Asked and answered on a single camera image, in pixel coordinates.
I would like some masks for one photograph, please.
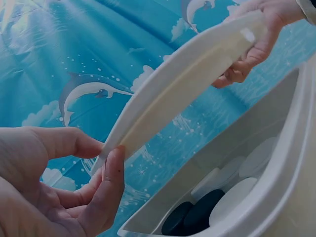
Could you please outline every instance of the white plastic lid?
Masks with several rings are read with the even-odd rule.
[[[277,139],[271,137],[257,146],[241,165],[239,176],[241,178],[256,177],[261,169],[269,162],[276,143]]]
[[[250,193],[256,184],[256,178],[247,178],[232,187],[214,207],[209,216],[209,225],[223,220]]]
[[[211,190],[214,179],[220,173],[219,168],[213,169],[208,175],[206,175],[191,191],[191,196],[196,200],[200,200],[206,194],[208,194]]]
[[[266,32],[261,11],[212,27],[162,63],[124,107],[91,174],[109,152],[126,147],[129,158],[202,94]]]

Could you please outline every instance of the dolphin print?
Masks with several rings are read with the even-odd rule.
[[[201,7],[209,9],[210,7],[214,8],[214,6],[215,0],[181,0],[182,18],[198,33],[197,25],[192,23],[195,12]]]
[[[95,94],[96,98],[111,98],[113,93],[133,95],[126,86],[96,74],[68,73],[70,81],[65,85],[59,97],[59,110],[65,126],[69,125],[70,117],[74,112],[68,111],[68,106],[79,97],[86,94]]]

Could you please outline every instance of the black stone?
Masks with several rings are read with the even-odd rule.
[[[224,194],[220,189],[213,190],[190,209],[183,221],[187,235],[193,235],[209,228],[209,216]]]
[[[164,236],[186,236],[183,220],[192,207],[193,204],[189,201],[177,206],[165,220],[161,233]]]

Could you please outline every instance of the plastic tablecloth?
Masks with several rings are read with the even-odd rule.
[[[241,2],[0,0],[0,126],[74,126],[105,141],[155,68],[195,30],[219,24]],[[116,236],[192,155],[307,60],[315,39],[316,29],[306,21],[286,26],[271,56],[245,83],[208,88],[129,159],[125,193],[105,235]],[[51,160],[41,179],[78,189],[90,179],[94,161]]]

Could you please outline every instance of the sleeve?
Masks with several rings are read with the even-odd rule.
[[[316,25],[316,0],[296,0],[307,20]]]

